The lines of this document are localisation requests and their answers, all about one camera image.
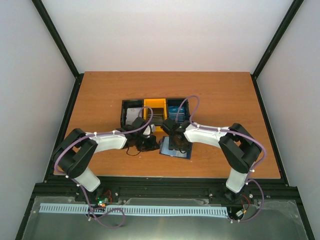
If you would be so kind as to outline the white red cards stack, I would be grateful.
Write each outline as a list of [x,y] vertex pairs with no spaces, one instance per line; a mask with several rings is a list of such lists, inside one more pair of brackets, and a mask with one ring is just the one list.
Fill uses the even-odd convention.
[[142,116],[141,107],[130,107],[126,110],[125,124],[131,125],[137,117]]

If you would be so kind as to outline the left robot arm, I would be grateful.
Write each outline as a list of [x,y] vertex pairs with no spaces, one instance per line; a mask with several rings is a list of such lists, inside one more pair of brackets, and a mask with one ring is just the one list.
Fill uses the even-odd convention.
[[149,152],[160,148],[156,126],[149,120],[137,117],[132,124],[126,124],[109,132],[84,132],[75,128],[53,151],[54,169],[86,189],[92,201],[103,198],[104,188],[100,179],[89,168],[94,154],[108,150],[122,150],[136,147],[138,152]]

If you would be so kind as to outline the blue leather card holder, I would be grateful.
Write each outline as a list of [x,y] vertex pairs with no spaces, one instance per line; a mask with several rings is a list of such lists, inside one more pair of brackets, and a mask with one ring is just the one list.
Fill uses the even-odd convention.
[[192,148],[188,151],[185,150],[175,150],[170,149],[171,140],[169,136],[164,136],[161,140],[161,143],[159,144],[159,153],[161,155],[165,155],[168,157],[174,157],[174,158],[180,158],[180,159],[186,159],[190,160],[192,155]]

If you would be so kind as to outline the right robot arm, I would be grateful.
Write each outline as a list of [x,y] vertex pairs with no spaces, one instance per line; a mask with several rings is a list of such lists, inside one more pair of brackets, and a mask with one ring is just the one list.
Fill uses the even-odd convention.
[[230,127],[212,127],[192,121],[177,123],[168,118],[163,121],[161,129],[168,135],[168,144],[163,144],[169,151],[188,154],[192,144],[199,143],[222,150],[229,166],[230,173],[226,188],[238,194],[249,183],[249,175],[256,165],[267,156],[265,147],[255,140],[239,123]]

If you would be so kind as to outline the yellow bin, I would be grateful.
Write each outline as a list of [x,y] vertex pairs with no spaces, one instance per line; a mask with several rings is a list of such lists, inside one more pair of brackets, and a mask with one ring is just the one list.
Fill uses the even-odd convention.
[[[150,116],[151,116],[151,110],[153,114],[163,114],[164,115],[164,120],[168,118],[167,114],[167,102],[165,98],[145,98],[144,99],[144,107],[146,107],[143,110],[143,118],[148,121]],[[161,129],[161,125],[155,125],[156,126],[156,133],[163,132]]]

